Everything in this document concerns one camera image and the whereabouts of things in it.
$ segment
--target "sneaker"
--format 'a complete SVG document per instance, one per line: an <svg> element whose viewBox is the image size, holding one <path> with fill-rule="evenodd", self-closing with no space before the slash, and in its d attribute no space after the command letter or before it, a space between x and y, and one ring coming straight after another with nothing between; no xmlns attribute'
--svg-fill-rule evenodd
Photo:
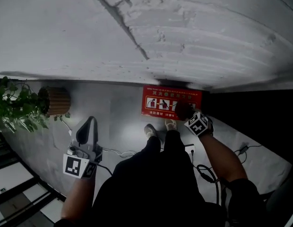
<svg viewBox="0 0 293 227"><path fill-rule="evenodd" d="M177 130L177 123L173 119L166 119L165 126L167 131L176 131Z"/></svg>
<svg viewBox="0 0 293 227"><path fill-rule="evenodd" d="M151 138L152 136L157 137L156 130L155 130L154 126L151 125L150 123L145 126L145 134L148 139Z"/></svg>

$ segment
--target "black sleeve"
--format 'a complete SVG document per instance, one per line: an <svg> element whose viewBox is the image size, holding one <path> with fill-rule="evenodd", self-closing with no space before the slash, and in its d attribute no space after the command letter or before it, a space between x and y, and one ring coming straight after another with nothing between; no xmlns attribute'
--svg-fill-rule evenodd
<svg viewBox="0 0 293 227"><path fill-rule="evenodd" d="M54 227L75 227L76 225L73 224L71 221L67 219L61 219L54 224Z"/></svg>
<svg viewBox="0 0 293 227"><path fill-rule="evenodd" d="M266 208L256 186L247 179L228 183L222 192L222 204L232 227L263 226Z"/></svg>

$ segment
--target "forearm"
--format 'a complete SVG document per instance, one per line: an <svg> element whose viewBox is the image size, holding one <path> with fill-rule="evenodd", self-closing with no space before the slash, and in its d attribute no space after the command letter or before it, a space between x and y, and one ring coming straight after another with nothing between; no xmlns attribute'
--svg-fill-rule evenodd
<svg viewBox="0 0 293 227"><path fill-rule="evenodd" d="M232 150L209 134L199 139L218 178L222 177L229 182L247 178L240 160Z"/></svg>
<svg viewBox="0 0 293 227"><path fill-rule="evenodd" d="M61 218L82 219L92 207L94 189L95 174L90 179L76 179L62 207Z"/></svg>

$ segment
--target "potted plant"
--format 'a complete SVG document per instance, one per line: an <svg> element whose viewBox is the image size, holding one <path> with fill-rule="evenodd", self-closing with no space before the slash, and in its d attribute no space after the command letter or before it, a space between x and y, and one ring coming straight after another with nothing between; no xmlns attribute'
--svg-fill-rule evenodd
<svg viewBox="0 0 293 227"><path fill-rule="evenodd" d="M0 83L0 132L7 128L12 132L17 126L29 132L37 125L48 128L46 120L55 120L65 114L69 118L70 97L63 88L43 87L38 94L26 82L13 83L4 77Z"/></svg>

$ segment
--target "wicker basket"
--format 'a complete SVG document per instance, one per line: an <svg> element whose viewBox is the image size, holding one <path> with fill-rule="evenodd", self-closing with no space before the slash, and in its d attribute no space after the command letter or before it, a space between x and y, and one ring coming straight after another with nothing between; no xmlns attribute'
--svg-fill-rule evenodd
<svg viewBox="0 0 293 227"><path fill-rule="evenodd" d="M43 87L39 90L38 95L45 100L44 113L47 115L65 114L70 109L70 95L64 88Z"/></svg>

